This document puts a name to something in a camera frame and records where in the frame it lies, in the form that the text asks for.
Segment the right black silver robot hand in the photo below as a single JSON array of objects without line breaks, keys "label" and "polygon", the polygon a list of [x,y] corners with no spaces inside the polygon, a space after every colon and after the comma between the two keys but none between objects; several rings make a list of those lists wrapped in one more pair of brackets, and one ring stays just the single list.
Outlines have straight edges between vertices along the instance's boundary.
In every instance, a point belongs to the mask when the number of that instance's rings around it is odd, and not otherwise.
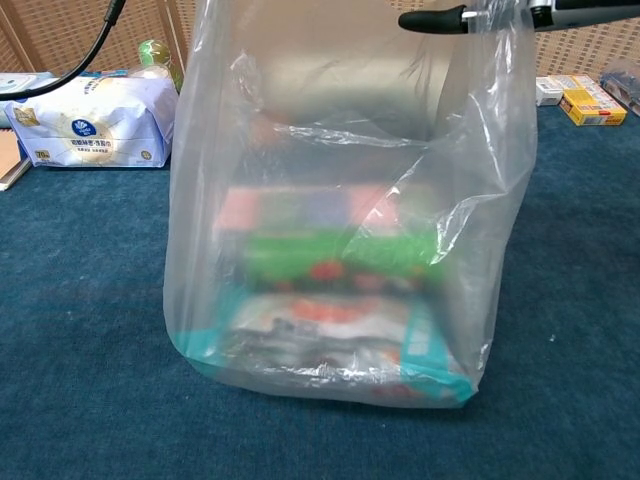
[{"label": "right black silver robot hand", "polygon": [[[422,34],[467,34],[471,26],[490,16],[491,8],[460,5],[447,10],[417,10],[403,13],[398,25]],[[628,20],[639,17],[636,0],[557,0],[525,1],[524,14],[529,15],[536,32],[567,30]]]}]

